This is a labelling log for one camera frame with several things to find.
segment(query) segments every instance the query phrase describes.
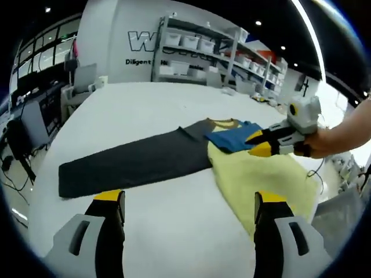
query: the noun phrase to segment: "human hand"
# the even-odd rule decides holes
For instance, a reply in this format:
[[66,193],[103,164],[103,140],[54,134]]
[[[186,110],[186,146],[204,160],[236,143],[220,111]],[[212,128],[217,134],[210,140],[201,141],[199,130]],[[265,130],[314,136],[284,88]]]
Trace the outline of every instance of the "human hand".
[[329,129],[319,128],[316,133],[305,138],[304,144],[311,147],[312,158],[325,158],[335,153]]

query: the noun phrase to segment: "storage bin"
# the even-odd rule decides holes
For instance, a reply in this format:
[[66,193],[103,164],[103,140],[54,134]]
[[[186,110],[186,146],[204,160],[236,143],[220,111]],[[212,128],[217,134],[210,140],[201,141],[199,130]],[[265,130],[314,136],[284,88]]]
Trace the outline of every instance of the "storage bin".
[[236,62],[239,62],[240,64],[242,64],[242,66],[243,66],[244,68],[249,68],[250,63],[251,63],[251,60],[250,60],[249,58],[246,58],[246,57],[243,56],[243,55],[238,55],[238,56],[236,56],[235,61],[236,61]]
[[265,68],[263,66],[259,66],[257,70],[257,74],[259,75],[264,75]]
[[259,69],[259,65],[255,62],[252,62],[250,63],[250,66],[249,66],[250,70],[252,70],[253,72],[257,72],[257,70]]
[[188,69],[190,68],[189,63],[179,62],[179,61],[170,61],[170,66],[174,70],[176,75],[187,75]]
[[176,45],[180,43],[181,35],[177,33],[166,33],[165,45]]
[[215,72],[216,74],[219,72],[219,69],[217,67],[213,67],[212,65],[209,66],[210,72]]
[[277,76],[275,76],[274,74],[271,74],[271,79],[272,83],[276,84],[277,82]]
[[199,69],[191,68],[189,70],[189,73],[191,76],[197,78],[197,79],[206,79],[206,71],[201,71]]
[[197,49],[199,38],[196,36],[186,36],[182,37],[180,44],[186,48]]
[[198,49],[207,52],[207,53],[213,53],[214,52],[215,43],[208,41],[206,39],[200,39],[198,44]]
[[245,29],[240,27],[232,27],[226,30],[226,33],[230,34],[233,38],[236,32],[238,32],[238,42],[245,43],[249,36],[249,32],[247,32]]

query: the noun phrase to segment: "person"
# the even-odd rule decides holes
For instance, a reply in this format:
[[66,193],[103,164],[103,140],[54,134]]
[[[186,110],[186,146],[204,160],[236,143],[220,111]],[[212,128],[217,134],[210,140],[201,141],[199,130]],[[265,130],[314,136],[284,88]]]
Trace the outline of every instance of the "person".
[[332,129],[318,129],[305,138],[312,158],[325,158],[366,144],[371,139],[371,99],[361,102],[353,113]]

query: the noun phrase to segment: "red object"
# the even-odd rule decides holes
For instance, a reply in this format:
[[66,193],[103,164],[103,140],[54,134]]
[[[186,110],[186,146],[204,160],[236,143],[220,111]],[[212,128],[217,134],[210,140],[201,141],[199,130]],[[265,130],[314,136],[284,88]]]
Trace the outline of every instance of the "red object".
[[277,61],[277,56],[274,54],[273,51],[270,50],[258,50],[257,51],[259,54],[261,54],[264,58],[269,58],[269,56],[272,57],[272,63],[275,64]]
[[73,51],[74,51],[74,54],[75,54],[75,57],[77,58],[79,56],[79,53],[77,51],[77,43],[76,43],[76,39],[74,39],[74,48],[73,48]]

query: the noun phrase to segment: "ceiling light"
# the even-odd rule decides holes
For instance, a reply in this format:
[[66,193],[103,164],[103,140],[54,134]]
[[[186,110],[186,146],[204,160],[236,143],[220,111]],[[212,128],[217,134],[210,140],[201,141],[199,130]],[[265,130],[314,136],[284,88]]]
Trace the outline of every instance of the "ceiling light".
[[318,38],[316,36],[316,33],[314,31],[312,22],[310,21],[307,13],[305,12],[302,4],[300,3],[300,0],[291,0],[292,4],[294,4],[295,8],[299,12],[301,18],[303,19],[305,26],[307,26],[308,32],[311,36],[317,58],[318,58],[318,64],[319,64],[319,69],[321,70],[321,77],[322,81],[326,83],[326,71],[325,71],[325,62],[323,61],[323,55],[322,55],[322,50],[319,45]]

